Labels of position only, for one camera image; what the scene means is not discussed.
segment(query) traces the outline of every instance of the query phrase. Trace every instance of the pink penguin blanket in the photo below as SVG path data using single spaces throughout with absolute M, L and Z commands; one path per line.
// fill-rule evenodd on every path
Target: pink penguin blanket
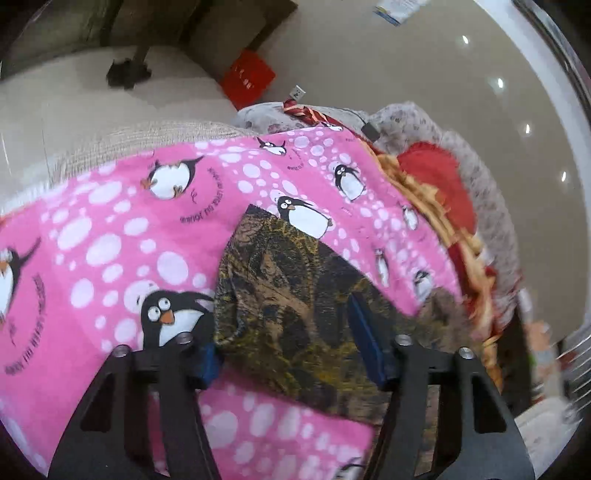
M 339 127 L 179 144 L 105 164 L 0 230 L 0 419 L 39 471 L 113 347 L 142 348 L 143 314 L 163 324 L 159 345 L 192 330 L 199 312 L 172 315 L 165 302 L 143 310 L 144 299 L 213 300 L 218 263 L 249 204 L 320 239 L 404 314 L 434 287 L 460 298 L 437 235 Z M 231 372 L 199 402 L 225 480 L 323 480 L 374 435 Z

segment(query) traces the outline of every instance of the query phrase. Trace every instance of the red fabric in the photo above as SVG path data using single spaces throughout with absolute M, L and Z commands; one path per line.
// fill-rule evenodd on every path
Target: red fabric
M 452 225 L 476 233 L 476 215 L 457 171 L 457 160 L 447 150 L 427 142 L 413 144 L 398 156 L 400 167 L 420 183 L 437 187 L 438 198 Z
M 367 144 L 376 155 L 381 155 L 384 153 L 378 147 L 374 147 L 373 143 L 368 142 L 361 135 L 352 131 L 349 127 L 343 125 L 337 119 L 320 113 L 318 110 L 314 110 L 309 106 L 299 105 L 293 98 L 288 98 L 285 102 L 283 102 L 283 112 L 287 113 L 287 115 L 296 117 L 298 120 L 304 122 L 306 125 L 310 125 L 311 127 L 315 127 L 318 124 L 325 123 L 327 124 L 326 126 L 346 128 L 356 138 L 359 138 L 363 143 Z
M 243 50 L 220 85 L 240 110 L 255 103 L 274 78 L 275 72 L 255 52 Z

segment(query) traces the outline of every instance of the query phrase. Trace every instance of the glossy beige floor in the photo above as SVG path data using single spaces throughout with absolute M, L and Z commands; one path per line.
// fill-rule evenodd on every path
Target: glossy beige floor
M 299 4 L 261 50 L 277 73 L 264 100 L 284 100 L 296 83 L 316 105 L 373 112 L 413 100 L 459 132 L 505 195 L 536 316 L 556 338 L 579 327 L 589 254 L 577 165 L 548 93 L 503 29 L 472 0 L 433 0 L 401 27 L 374 15 L 372 0 Z M 106 88 L 112 57 L 80 54 L 0 85 L 0 200 L 46 176 L 46 158 L 102 128 L 233 117 L 213 94 L 211 108 L 196 108 L 191 96 L 209 84 L 178 55 L 172 64 L 153 59 L 154 80 L 133 92 Z

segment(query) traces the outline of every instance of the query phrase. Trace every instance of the orange beak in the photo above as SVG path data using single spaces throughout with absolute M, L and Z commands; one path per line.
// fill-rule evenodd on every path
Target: orange beak
M 154 185 L 156 185 L 156 182 L 158 180 L 148 180 L 148 179 L 142 179 L 140 181 L 141 186 L 143 189 L 148 190 L 149 188 L 153 187 Z
M 162 317 L 160 317 L 160 323 L 164 325 L 172 325 L 174 323 L 174 313 L 171 310 L 164 312 Z

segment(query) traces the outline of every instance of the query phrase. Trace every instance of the red bag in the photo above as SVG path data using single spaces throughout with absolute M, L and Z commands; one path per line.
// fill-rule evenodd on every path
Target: red bag
M 220 85 L 237 110 L 252 105 L 275 78 L 275 72 L 251 50 L 243 50 Z

